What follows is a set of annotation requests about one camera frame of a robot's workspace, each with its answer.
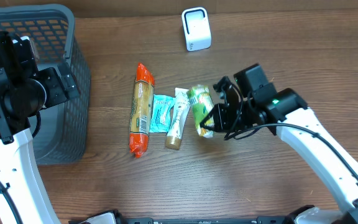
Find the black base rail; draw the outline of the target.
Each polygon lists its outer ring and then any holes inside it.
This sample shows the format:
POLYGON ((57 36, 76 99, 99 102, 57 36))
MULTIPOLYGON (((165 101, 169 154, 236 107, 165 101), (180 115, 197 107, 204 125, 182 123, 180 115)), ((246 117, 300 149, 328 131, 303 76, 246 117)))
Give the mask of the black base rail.
POLYGON ((69 224, 117 223, 117 224, 282 224, 289 223, 286 216, 259 216, 257 218, 223 219, 153 219, 150 217, 126 218, 118 210, 108 210, 93 216, 70 220, 69 224))

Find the teal snack packet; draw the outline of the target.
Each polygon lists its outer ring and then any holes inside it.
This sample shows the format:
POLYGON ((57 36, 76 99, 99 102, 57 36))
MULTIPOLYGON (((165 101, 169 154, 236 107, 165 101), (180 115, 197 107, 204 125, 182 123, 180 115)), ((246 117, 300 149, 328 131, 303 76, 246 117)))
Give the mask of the teal snack packet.
POLYGON ((167 95, 154 95, 151 133, 167 133, 171 125, 170 111, 175 104, 175 98, 167 95))

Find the white floral cream tube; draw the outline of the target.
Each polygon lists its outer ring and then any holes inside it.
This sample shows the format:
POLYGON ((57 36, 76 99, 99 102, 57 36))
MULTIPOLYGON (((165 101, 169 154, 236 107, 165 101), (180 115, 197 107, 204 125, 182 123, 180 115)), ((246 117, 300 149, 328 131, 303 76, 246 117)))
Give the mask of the white floral cream tube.
POLYGON ((175 104, 170 129, 165 140, 165 146, 178 150, 183 138, 183 130, 190 110, 190 102, 187 96, 188 89, 175 88, 175 104))

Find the green jasmine tea pouch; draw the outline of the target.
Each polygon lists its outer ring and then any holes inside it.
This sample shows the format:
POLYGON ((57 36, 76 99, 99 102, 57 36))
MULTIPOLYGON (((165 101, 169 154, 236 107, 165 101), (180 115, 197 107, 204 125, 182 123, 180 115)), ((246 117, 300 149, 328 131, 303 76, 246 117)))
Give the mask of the green jasmine tea pouch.
POLYGON ((213 131, 202 128, 200 122, 207 117, 209 112, 213 109, 214 104, 209 94, 209 88, 207 85, 196 85, 191 87, 187 91, 187 97, 189 99, 193 117, 195 121, 196 131, 199 136, 204 138, 212 138, 213 131))

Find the white barcode scanner stand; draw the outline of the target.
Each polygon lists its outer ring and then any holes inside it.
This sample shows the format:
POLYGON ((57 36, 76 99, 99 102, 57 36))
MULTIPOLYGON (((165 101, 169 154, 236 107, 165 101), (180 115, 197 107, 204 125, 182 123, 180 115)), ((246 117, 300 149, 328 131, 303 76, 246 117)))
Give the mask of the white barcode scanner stand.
POLYGON ((185 9, 181 14, 181 19, 187 51, 203 50, 211 46, 211 29, 205 8, 185 9))

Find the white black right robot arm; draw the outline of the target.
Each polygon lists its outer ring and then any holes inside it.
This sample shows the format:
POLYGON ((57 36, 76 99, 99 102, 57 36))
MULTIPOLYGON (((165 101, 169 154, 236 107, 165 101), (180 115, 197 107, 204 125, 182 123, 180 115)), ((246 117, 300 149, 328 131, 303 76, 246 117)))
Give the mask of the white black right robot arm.
POLYGON ((321 179, 338 210, 305 205, 283 223, 358 223, 358 162, 325 130, 307 102, 291 88, 277 91, 259 64, 214 84, 223 103, 214 105, 202 128, 225 140, 248 138, 262 128, 291 146, 321 179))

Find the orange spaghetti pasta packet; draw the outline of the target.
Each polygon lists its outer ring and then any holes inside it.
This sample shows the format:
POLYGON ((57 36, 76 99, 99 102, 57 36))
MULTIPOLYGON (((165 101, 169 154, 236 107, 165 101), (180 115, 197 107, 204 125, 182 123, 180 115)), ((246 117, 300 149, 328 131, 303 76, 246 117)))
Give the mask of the orange spaghetti pasta packet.
POLYGON ((135 158, 140 158, 147 151, 154 102, 154 87, 154 76, 145 65, 138 63, 129 130, 129 148, 135 158))

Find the grey plastic shopping basket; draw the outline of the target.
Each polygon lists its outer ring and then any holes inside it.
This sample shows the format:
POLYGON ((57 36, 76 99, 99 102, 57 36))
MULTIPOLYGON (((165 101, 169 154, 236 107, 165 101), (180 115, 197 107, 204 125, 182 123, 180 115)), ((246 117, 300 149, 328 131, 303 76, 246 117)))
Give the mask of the grey plastic shopping basket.
POLYGON ((75 39, 75 17, 61 4, 0 7, 0 31, 33 40, 39 70, 53 67, 69 89, 80 95, 42 110, 41 127, 33 141, 38 165, 80 160, 86 147, 91 71, 75 39))

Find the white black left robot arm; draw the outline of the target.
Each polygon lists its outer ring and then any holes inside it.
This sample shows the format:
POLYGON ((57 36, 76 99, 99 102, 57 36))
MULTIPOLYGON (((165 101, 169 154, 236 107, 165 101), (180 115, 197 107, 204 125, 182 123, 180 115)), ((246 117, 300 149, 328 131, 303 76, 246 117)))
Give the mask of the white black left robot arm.
POLYGON ((35 162, 29 118, 79 96, 68 64, 39 70, 28 37, 0 31, 0 219, 58 223, 35 162))

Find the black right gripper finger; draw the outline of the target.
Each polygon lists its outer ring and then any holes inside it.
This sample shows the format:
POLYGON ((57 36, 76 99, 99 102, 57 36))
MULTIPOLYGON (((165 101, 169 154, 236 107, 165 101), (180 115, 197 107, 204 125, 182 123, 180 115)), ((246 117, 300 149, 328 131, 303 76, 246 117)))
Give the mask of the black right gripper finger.
POLYGON ((224 126, 220 125, 220 124, 214 124, 214 125, 203 125, 204 129, 207 129, 209 131, 213 131, 215 133, 225 133, 226 129, 224 126))
POLYGON ((204 118, 200 121, 201 128, 218 128, 219 127, 219 123, 218 123, 218 119, 217 119, 218 104, 215 104, 214 106, 209 106, 209 107, 204 105, 202 107, 201 112, 204 115, 204 118))

